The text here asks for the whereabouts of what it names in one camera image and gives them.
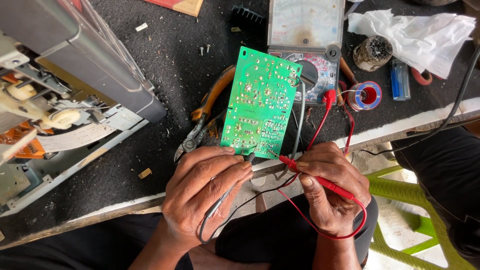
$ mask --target debris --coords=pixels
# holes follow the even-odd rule
[[[143,171],[141,174],[138,175],[140,179],[145,178],[147,175],[151,174],[152,170],[150,168],[146,168],[145,171]]]
[[[138,31],[140,31],[140,30],[144,30],[144,29],[147,28],[147,27],[148,27],[148,25],[147,25],[146,23],[144,23],[144,24],[142,24],[141,26],[135,28],[135,30],[137,30],[137,32],[138,32]]]

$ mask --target workbench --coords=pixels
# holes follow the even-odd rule
[[[198,19],[142,0],[92,2],[156,86],[156,94],[168,109],[168,115],[140,129],[20,213],[0,218],[0,231],[5,236],[0,249],[161,205],[166,183],[175,170],[174,153],[194,126],[190,112],[197,108],[217,76],[236,62],[241,42],[266,51],[266,33],[262,34],[261,29],[232,33],[230,27],[235,25],[229,24],[228,19],[232,6],[241,4],[267,16],[267,0],[205,0]],[[432,8],[407,0],[366,0],[356,12],[389,8],[395,15],[463,13],[461,1]],[[148,27],[136,32],[135,27],[143,23]],[[409,131],[437,127],[450,111],[447,106],[455,100],[474,51],[473,44],[464,44],[447,80],[434,79],[431,85],[420,86],[411,79],[412,100],[393,101],[388,66],[366,73],[353,63],[351,50],[366,37],[348,33],[347,25],[348,21],[344,25],[342,54],[359,81],[375,81],[383,91],[377,108],[353,112],[355,131],[351,149],[399,139]],[[198,48],[206,44],[212,46],[210,53],[201,57]],[[480,72],[476,70],[459,108],[462,113],[455,121],[480,116],[479,78]],[[228,96],[229,91],[222,93],[212,115],[226,107]],[[299,106],[294,110],[299,116]],[[304,142],[310,140],[324,112],[324,108],[312,108],[302,130]],[[343,108],[334,107],[317,142],[336,141],[343,147],[348,131]],[[292,151],[295,133],[295,124],[290,121],[282,154]],[[219,139],[214,138],[204,141],[205,145],[218,143]],[[137,175],[146,168],[152,174],[140,180]],[[256,177],[282,169],[278,161],[254,162]]]

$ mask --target red probe wire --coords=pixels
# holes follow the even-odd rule
[[[318,126],[316,132],[315,132],[315,135],[313,136],[312,140],[310,141],[310,144],[308,145],[307,147],[307,151],[310,149],[310,147],[312,147],[313,145],[313,142],[315,141],[315,138],[317,137],[317,135],[319,134],[320,132],[320,129],[322,128],[324,122],[325,122],[325,119],[328,115],[328,112],[330,111],[331,107],[332,107],[332,104],[333,102],[335,101],[336,97],[335,97],[335,91],[334,90],[329,90],[326,92],[325,94],[325,98],[327,99],[327,105],[326,105],[326,111],[325,111],[325,115],[324,117],[322,118],[322,121],[320,122],[320,125]],[[345,105],[344,105],[344,109],[345,111],[347,112],[348,114],[348,117],[350,119],[350,123],[351,123],[351,129],[350,129],[350,134],[348,136],[348,139],[347,139],[347,143],[345,145],[345,150],[344,150],[344,156],[348,153],[348,147],[350,145],[350,139],[352,137],[352,134],[353,134],[353,127],[355,126],[355,123],[353,121],[353,116],[348,112],[348,110],[345,108]],[[285,156],[279,156],[278,159],[283,162],[284,164],[286,164],[289,168],[291,168],[292,170],[294,170],[295,172],[297,172],[295,174],[295,176],[293,177],[293,179],[287,183],[286,185],[284,185],[283,187],[286,187],[288,185],[290,185],[291,183],[293,183],[293,181],[295,181],[295,179],[297,178],[298,176],[298,170],[297,170],[297,164],[296,162],[294,161],[294,159],[289,159],[288,157],[285,157]],[[358,226],[358,228],[356,230],[354,230],[351,234],[349,235],[345,235],[345,236],[330,236],[330,235],[326,235],[324,233],[321,233],[317,227],[312,224],[310,222],[310,220],[308,220],[307,217],[305,217],[305,215],[300,211],[300,209],[295,205],[295,203],[287,196],[285,195],[285,193],[283,193],[280,189],[277,189],[278,192],[280,192],[283,196],[285,196],[285,198],[287,198],[287,200],[295,207],[295,209],[297,209],[297,211],[300,213],[300,215],[303,217],[303,219],[305,219],[308,224],[310,224],[310,226],[312,228],[315,229],[315,231],[317,231],[318,234],[320,234],[321,236],[323,237],[326,237],[326,238],[329,238],[329,239],[336,239],[336,240],[340,240],[340,239],[347,239],[347,238],[350,238],[350,237],[353,237],[354,235],[356,235],[361,229],[362,227],[365,225],[365,222],[367,220],[367,210],[365,208],[365,206],[360,202],[358,201],[353,194],[351,194],[349,191],[345,190],[344,188],[334,184],[333,182],[323,178],[323,177],[320,177],[320,176],[315,176],[315,178],[317,179],[317,181],[324,187],[330,189],[331,191],[339,194],[340,196],[343,196],[347,199],[350,199],[350,200],[353,200],[355,203],[357,203],[362,211],[363,211],[363,218],[362,218],[362,221],[360,223],[360,226]]]

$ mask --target black pants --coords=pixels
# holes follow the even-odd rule
[[[394,141],[392,147],[420,138]],[[480,139],[462,127],[452,128],[395,152],[395,157],[417,175],[460,256],[480,269]]]
[[[304,195],[292,199],[309,217]],[[355,219],[358,226],[363,213]],[[359,262],[367,255],[378,217],[376,201],[355,236]],[[0,251],[0,270],[127,269],[152,235],[161,214],[127,215]],[[312,269],[317,233],[285,201],[260,214],[229,222],[216,242],[216,253],[242,263],[272,263],[271,269]],[[188,254],[176,270],[192,270]]]

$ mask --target disassembled electronic device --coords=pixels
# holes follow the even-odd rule
[[[241,47],[221,146],[278,159],[302,65]]]
[[[88,0],[15,0],[2,8],[0,216],[5,216],[149,121],[160,120],[166,110]]]
[[[303,65],[307,104],[338,88],[345,0],[270,0],[268,53]],[[300,92],[295,103],[300,103]]]

